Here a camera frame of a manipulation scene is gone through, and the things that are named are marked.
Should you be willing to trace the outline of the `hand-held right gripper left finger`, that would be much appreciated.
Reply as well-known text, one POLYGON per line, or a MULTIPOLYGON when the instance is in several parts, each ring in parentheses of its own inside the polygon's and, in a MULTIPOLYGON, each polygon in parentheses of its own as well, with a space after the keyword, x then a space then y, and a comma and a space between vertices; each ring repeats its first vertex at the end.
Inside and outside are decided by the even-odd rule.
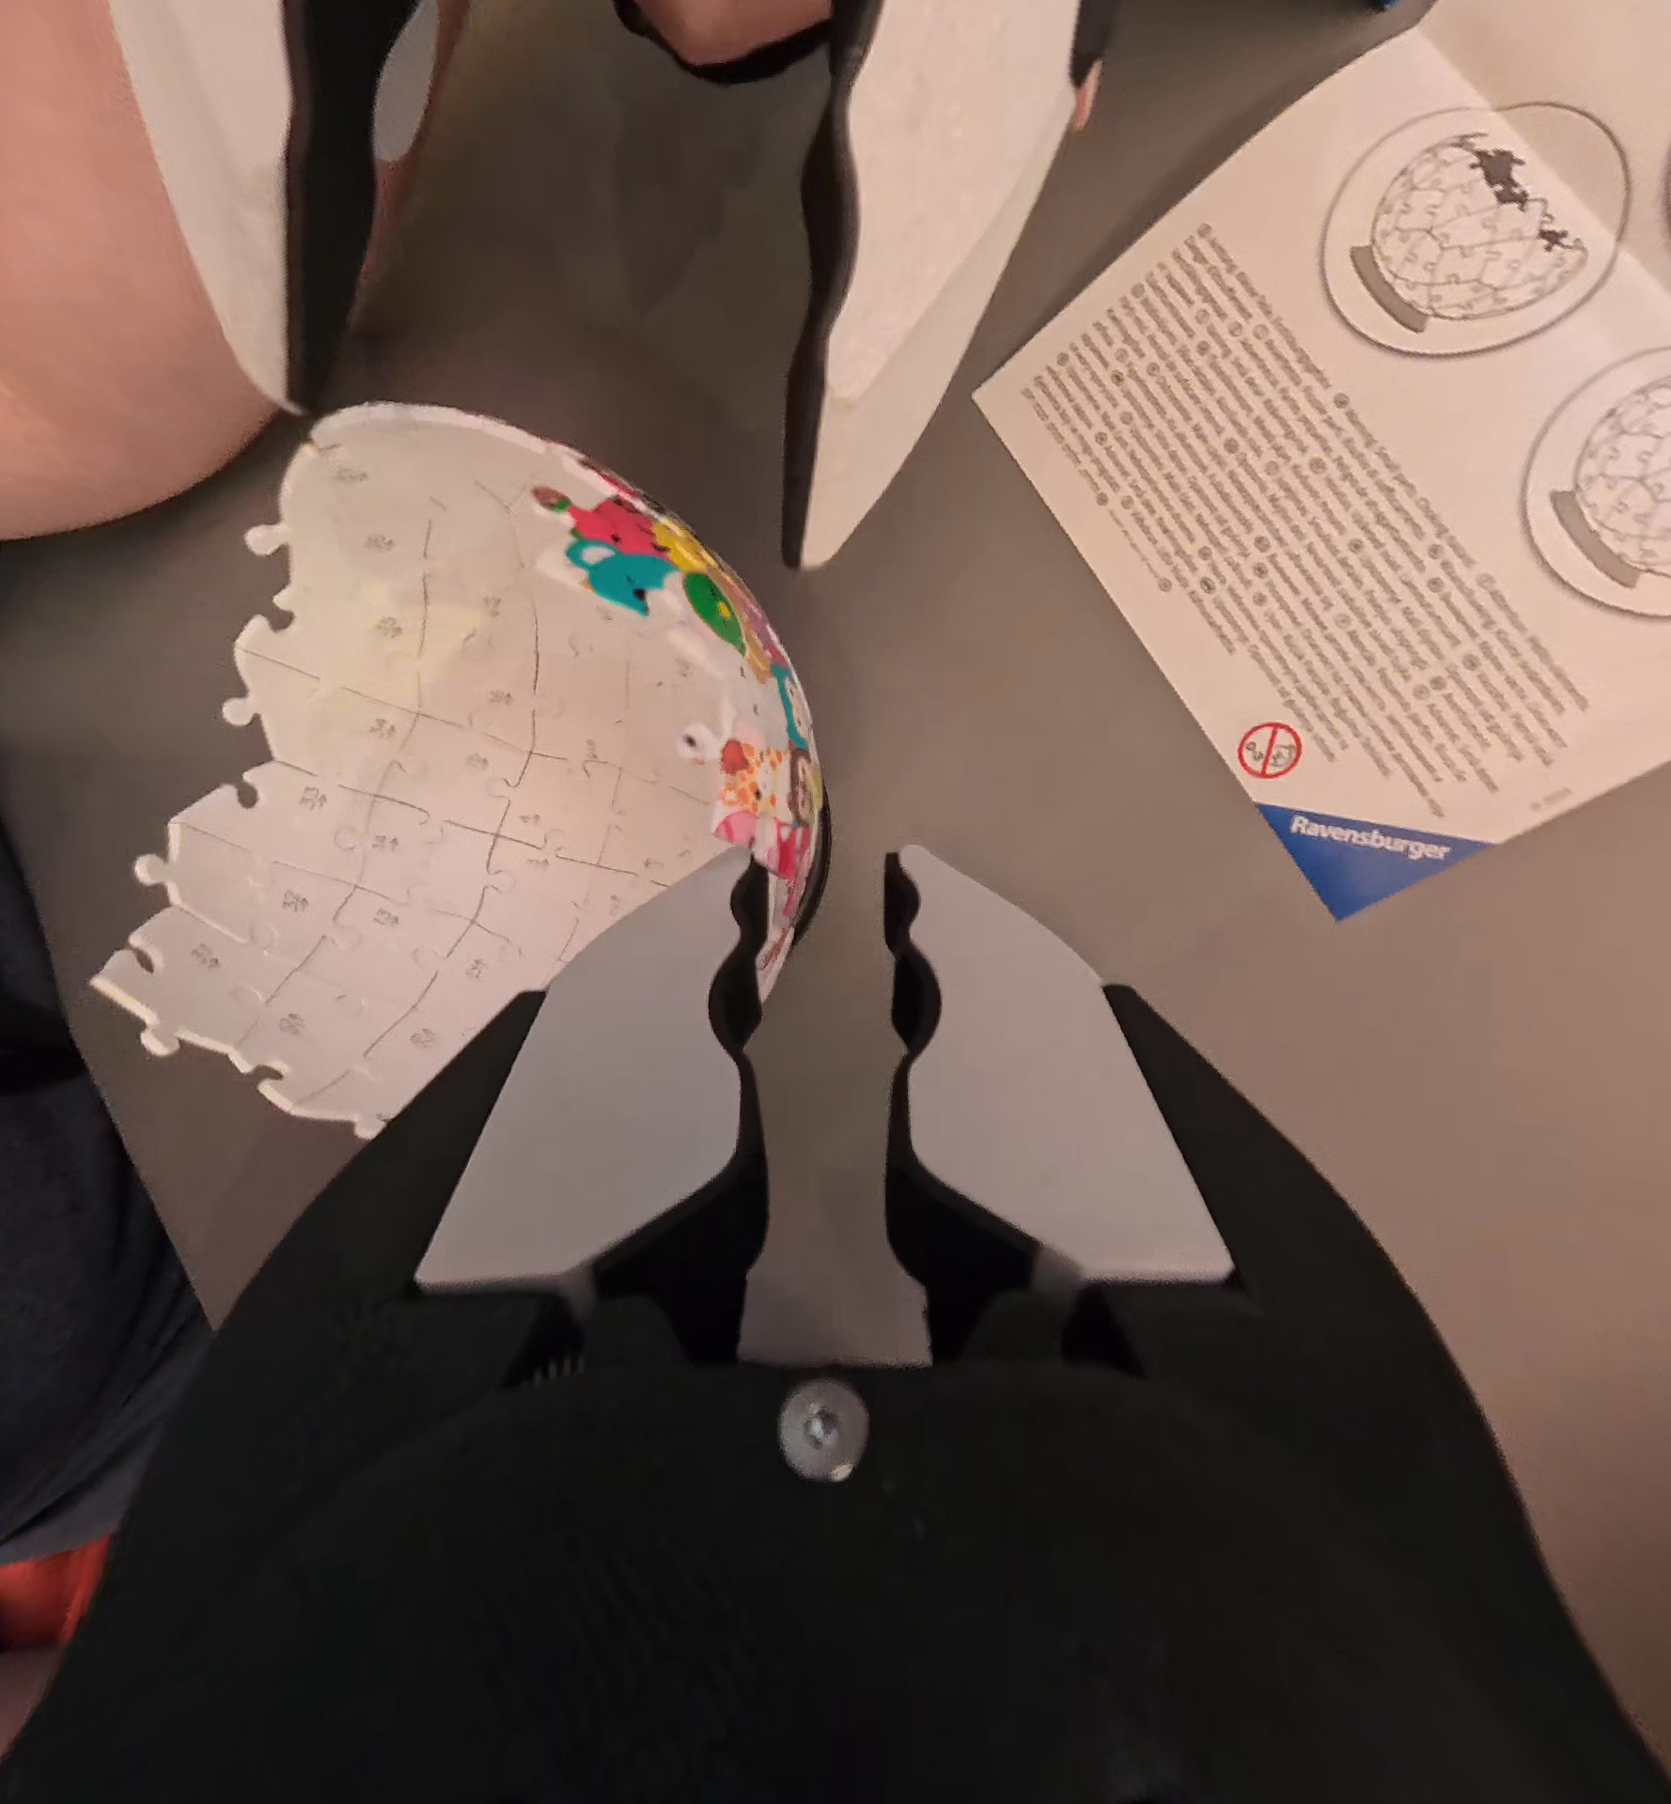
POLYGON ((426 1294, 589 1294, 741 1143, 766 872, 724 849, 544 993, 424 1250, 426 1294))

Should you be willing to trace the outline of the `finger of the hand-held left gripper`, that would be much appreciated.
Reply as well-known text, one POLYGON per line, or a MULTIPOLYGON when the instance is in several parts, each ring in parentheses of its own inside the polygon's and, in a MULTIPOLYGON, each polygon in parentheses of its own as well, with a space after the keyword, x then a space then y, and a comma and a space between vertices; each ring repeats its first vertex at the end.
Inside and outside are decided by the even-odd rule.
POLYGON ((200 282, 276 406, 319 408, 373 246, 378 174, 428 104, 424 1, 112 1, 200 282))
POLYGON ((1086 83, 1080 1, 835 3, 802 170, 783 558, 835 558, 966 358, 1086 83))

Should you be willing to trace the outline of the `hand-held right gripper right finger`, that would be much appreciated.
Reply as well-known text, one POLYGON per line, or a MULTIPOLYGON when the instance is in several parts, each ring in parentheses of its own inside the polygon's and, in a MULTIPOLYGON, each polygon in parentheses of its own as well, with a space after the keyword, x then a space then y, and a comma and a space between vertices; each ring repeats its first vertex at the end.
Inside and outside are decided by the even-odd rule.
POLYGON ((924 845, 886 870, 895 1124, 1042 1280, 1219 1284, 1234 1256, 1097 970, 924 845))

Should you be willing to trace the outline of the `half-built colourful puzzle ball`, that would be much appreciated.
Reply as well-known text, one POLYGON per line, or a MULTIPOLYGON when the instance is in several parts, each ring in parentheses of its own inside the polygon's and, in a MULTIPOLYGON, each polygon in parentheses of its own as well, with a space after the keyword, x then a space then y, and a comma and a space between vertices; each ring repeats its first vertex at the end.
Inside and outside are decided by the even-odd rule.
POLYGON ((143 1046, 371 1138, 517 993, 734 847, 766 997, 827 881, 802 680, 734 566, 559 440, 430 404, 318 419, 249 529, 283 619, 234 642, 266 759, 135 875, 91 988, 143 1046))

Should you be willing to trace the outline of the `person's left forearm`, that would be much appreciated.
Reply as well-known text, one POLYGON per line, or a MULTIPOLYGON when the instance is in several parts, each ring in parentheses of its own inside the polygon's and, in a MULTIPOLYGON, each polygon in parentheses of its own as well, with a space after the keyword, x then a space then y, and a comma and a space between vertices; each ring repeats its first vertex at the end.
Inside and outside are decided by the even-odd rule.
POLYGON ((274 412, 202 286, 108 5, 0 1, 0 543, 158 505, 274 412))

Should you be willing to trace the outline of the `person's left hand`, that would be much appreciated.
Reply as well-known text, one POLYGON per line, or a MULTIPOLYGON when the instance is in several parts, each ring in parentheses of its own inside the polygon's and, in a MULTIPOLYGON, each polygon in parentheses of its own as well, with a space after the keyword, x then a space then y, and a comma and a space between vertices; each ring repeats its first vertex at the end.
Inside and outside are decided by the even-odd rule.
POLYGON ((637 1, 643 28, 688 67, 707 69, 753 56, 817 29, 831 1, 637 1))

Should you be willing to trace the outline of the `folded paper instruction leaflet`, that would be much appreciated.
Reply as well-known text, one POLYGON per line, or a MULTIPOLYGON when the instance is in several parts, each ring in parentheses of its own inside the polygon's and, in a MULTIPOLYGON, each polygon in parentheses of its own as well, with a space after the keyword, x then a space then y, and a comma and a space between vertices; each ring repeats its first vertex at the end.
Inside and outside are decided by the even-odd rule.
POLYGON ((1433 3, 977 404, 1335 917, 1671 761, 1671 1, 1433 3))

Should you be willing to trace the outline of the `red orange item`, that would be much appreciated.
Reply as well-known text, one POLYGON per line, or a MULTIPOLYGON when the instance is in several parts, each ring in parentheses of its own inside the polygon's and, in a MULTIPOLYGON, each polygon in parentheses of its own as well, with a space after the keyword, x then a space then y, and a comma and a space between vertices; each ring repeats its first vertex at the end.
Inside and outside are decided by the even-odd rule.
POLYGON ((49 1651, 72 1641, 103 1581, 114 1535, 0 1564, 0 1651, 49 1651))

